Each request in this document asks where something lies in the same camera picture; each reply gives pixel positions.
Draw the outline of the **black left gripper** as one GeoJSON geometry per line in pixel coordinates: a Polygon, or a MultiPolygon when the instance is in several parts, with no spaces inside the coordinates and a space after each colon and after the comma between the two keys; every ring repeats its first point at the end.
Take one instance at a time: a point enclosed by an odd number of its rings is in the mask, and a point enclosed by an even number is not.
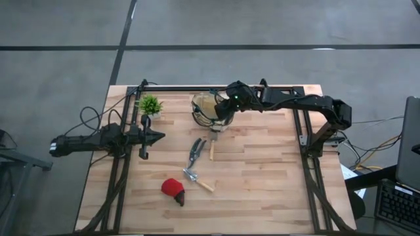
{"type": "Polygon", "coordinates": [[[130,129],[128,131],[129,143],[132,145],[140,144],[141,148],[138,156],[141,159],[147,160],[147,147],[151,146],[151,142],[157,142],[158,140],[164,138],[165,133],[154,131],[150,128],[151,119],[148,115],[141,116],[140,124],[142,125],[142,128],[140,128],[138,125],[130,126],[130,129]]]}

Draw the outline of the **wide steel trowel wooden handle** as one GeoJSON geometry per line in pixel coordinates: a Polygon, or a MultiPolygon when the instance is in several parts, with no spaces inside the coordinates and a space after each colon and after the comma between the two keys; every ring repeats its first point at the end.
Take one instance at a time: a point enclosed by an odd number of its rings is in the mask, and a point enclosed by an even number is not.
{"type": "Polygon", "coordinates": [[[209,133],[209,139],[210,139],[209,159],[211,161],[213,161],[214,160],[215,142],[218,139],[218,132],[215,131],[215,130],[212,130],[209,133]]]}

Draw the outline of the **dark green pruning shears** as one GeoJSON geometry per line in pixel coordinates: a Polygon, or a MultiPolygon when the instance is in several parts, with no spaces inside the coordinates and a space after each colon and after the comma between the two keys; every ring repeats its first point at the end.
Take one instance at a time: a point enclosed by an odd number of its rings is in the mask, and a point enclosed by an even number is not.
{"type": "Polygon", "coordinates": [[[202,138],[198,138],[193,146],[191,147],[189,158],[188,158],[188,165],[187,169],[192,168],[196,160],[200,157],[201,151],[204,148],[204,145],[206,144],[206,140],[203,140],[202,138]]]}

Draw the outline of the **red and black garden glove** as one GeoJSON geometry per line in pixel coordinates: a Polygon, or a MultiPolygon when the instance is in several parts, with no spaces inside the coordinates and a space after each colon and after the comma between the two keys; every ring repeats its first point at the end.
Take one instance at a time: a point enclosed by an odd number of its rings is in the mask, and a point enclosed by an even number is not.
{"type": "Polygon", "coordinates": [[[184,206],[185,190],[178,180],[174,178],[165,180],[161,185],[161,192],[172,197],[181,207],[184,206]]]}

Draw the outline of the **narrow steel trowel wooden handle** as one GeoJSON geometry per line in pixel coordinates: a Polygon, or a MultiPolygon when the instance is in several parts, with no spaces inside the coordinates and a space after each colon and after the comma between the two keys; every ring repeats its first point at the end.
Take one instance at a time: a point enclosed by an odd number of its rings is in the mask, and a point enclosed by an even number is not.
{"type": "Polygon", "coordinates": [[[207,191],[210,191],[211,193],[214,192],[214,189],[211,186],[198,179],[198,175],[193,170],[190,170],[189,168],[184,168],[182,171],[187,177],[187,179],[189,179],[190,181],[197,183],[198,185],[200,185],[207,191]]]}

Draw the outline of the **beige gardening bag green trim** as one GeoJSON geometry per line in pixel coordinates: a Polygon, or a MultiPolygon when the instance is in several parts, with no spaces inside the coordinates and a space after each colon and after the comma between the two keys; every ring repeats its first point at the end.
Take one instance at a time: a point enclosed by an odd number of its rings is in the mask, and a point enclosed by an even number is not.
{"type": "Polygon", "coordinates": [[[224,119],[219,119],[215,106],[222,98],[215,98],[210,92],[201,92],[192,98],[192,116],[201,127],[209,128],[214,132],[223,132],[232,123],[234,114],[231,113],[224,119]]]}

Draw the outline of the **green plant in white pot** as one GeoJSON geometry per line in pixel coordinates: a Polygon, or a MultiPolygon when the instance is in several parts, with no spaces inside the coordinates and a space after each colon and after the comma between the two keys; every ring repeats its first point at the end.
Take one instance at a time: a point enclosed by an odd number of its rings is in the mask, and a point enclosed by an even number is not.
{"type": "Polygon", "coordinates": [[[158,119],[161,117],[163,102],[160,102],[152,94],[146,94],[135,102],[135,106],[140,110],[141,114],[147,115],[151,119],[158,119]]]}

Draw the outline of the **grey metal stand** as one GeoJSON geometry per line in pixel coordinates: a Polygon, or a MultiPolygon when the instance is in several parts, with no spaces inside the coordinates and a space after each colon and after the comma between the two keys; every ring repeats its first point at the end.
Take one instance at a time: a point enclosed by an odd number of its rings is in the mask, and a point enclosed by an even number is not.
{"type": "Polygon", "coordinates": [[[20,192],[33,167],[50,171],[51,162],[18,152],[12,136],[0,129],[0,236],[7,236],[20,201],[20,192]]]}

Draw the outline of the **white paper sheet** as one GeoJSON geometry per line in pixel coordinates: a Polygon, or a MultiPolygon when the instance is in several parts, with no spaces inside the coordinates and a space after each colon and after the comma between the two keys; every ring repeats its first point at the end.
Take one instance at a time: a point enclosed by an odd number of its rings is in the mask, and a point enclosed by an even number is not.
{"type": "MultiPolygon", "coordinates": [[[[341,172],[343,174],[343,178],[345,180],[348,180],[348,179],[351,179],[351,178],[354,178],[354,177],[359,176],[359,174],[357,174],[356,172],[350,170],[349,168],[347,168],[343,164],[340,164],[340,166],[341,166],[341,172]]],[[[355,190],[354,192],[355,192],[355,194],[357,194],[357,196],[359,196],[361,199],[363,199],[364,198],[364,195],[365,195],[365,192],[366,192],[366,188],[364,188],[364,189],[358,189],[358,190],[355,190]]]]}

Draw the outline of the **black side desk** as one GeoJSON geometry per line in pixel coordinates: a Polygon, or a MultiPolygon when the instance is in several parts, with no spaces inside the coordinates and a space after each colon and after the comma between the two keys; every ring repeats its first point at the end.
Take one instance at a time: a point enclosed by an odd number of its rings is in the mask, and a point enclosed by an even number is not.
{"type": "Polygon", "coordinates": [[[377,186],[381,180],[396,181],[397,165],[386,167],[384,169],[362,174],[345,180],[348,191],[356,191],[359,189],[377,186]]]}

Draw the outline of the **black round chair seat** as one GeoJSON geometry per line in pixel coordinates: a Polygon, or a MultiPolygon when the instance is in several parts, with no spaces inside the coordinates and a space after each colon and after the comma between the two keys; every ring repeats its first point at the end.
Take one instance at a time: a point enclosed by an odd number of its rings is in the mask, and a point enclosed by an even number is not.
{"type": "Polygon", "coordinates": [[[354,191],[348,191],[347,193],[354,219],[357,220],[364,216],[366,213],[366,206],[364,200],[354,191]]]}

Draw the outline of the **black keyboard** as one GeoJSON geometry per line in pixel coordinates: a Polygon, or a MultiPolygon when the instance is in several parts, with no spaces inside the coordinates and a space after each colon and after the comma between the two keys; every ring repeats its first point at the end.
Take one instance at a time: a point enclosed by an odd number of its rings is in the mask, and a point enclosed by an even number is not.
{"type": "Polygon", "coordinates": [[[381,180],[377,186],[375,217],[420,235],[420,193],[381,180]]]}

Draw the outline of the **black metal table frame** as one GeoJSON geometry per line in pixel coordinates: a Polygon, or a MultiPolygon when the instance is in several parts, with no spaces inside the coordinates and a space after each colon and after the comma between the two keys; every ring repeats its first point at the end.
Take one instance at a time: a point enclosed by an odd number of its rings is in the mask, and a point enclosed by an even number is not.
{"type": "MultiPolygon", "coordinates": [[[[112,86],[106,108],[121,113],[123,130],[140,122],[135,102],[152,94],[163,102],[151,129],[165,137],[147,148],[132,146],[124,158],[93,153],[83,198],[75,220],[77,235],[344,235],[355,222],[338,156],[323,146],[322,155],[307,155],[310,138],[326,123],[316,111],[279,109],[234,113],[218,132],[214,160],[209,159],[211,130],[192,116],[192,98],[210,92],[227,97],[227,86],[112,86]],[[214,189],[207,191],[183,173],[194,142],[206,140],[193,170],[214,189]],[[161,192],[174,178],[183,184],[184,206],[161,192]]],[[[284,93],[317,94],[318,85],[281,86],[284,93]]]]}

